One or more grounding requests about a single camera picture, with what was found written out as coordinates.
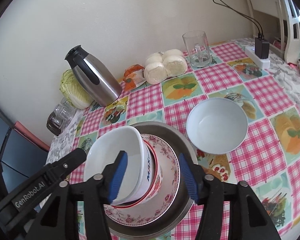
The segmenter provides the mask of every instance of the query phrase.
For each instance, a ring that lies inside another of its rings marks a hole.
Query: tablecloth
[[[226,97],[247,114],[248,134],[226,155],[209,155],[194,147],[198,163],[222,181],[246,180],[283,236],[300,220],[300,76],[273,53],[270,69],[260,70],[244,53],[244,47],[251,45],[252,39],[213,45],[213,60],[206,68],[188,66],[179,77],[122,92],[110,106],[94,103],[80,111],[65,135],[54,139],[47,162],[76,147],[88,153],[101,135],[136,122],[165,122],[188,138],[186,119],[191,109],[207,98]],[[74,170],[70,183],[82,182],[83,170],[84,164]],[[222,240],[228,235],[229,206],[224,205]],[[202,206],[193,205],[171,232],[157,239],[194,239],[201,214]],[[83,218],[80,223],[84,234]]]

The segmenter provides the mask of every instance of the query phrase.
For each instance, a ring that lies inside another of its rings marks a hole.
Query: black wire
[[[8,165],[7,163],[5,163],[3,160],[1,160],[1,162],[2,163],[4,163],[5,165],[7,165],[10,169],[13,169],[14,171],[16,171],[17,173],[19,173],[19,174],[21,174],[21,175],[23,175],[23,176],[25,176],[25,177],[27,177],[28,178],[28,176],[27,175],[25,175],[25,174],[23,174],[22,172],[20,172],[20,171],[17,171],[16,169],[14,169],[14,168],[12,168],[10,165]]]
[[[247,20],[251,21],[251,22],[257,27],[258,33],[260,34],[260,29],[259,29],[258,25],[255,23],[255,22],[257,22],[257,23],[259,24],[260,28],[261,28],[261,36],[263,36],[263,29],[262,29],[262,26],[261,26],[261,24],[260,24],[256,19],[254,19],[254,18],[252,18],[252,17],[250,17],[250,16],[247,16],[247,15],[245,15],[245,14],[243,14],[243,13],[241,13],[241,12],[239,12],[239,11],[233,9],[233,8],[231,8],[229,5],[227,5],[225,2],[223,2],[223,0],[220,0],[223,4],[217,3],[217,2],[215,2],[215,0],[212,0],[212,1],[213,1],[215,4],[224,6],[224,7],[226,7],[226,8],[229,8],[229,9],[235,11],[237,14],[239,14],[239,15],[241,15],[242,17],[246,18]]]

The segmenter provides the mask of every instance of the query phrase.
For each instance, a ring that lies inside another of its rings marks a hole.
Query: metal pan
[[[133,124],[140,133],[156,135],[165,140],[174,150],[177,156],[180,153],[191,156],[194,163],[198,164],[195,152],[189,141],[175,128],[161,122],[141,122]],[[193,200],[188,196],[186,185],[181,177],[180,186],[176,198],[170,208],[162,217],[148,225],[129,227],[121,225],[107,217],[110,232],[124,239],[146,240],[159,237],[172,230],[189,212]]]

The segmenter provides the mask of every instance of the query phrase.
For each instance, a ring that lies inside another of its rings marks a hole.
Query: orange plastic bag
[[[143,77],[145,68],[139,64],[132,65],[124,71],[123,81],[126,83],[124,91],[129,91],[141,86],[146,79]]]

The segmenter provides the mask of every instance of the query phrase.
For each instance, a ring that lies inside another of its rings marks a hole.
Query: white power strip
[[[260,69],[270,68],[269,57],[264,59],[259,58],[254,52],[254,46],[246,47],[245,53]]]

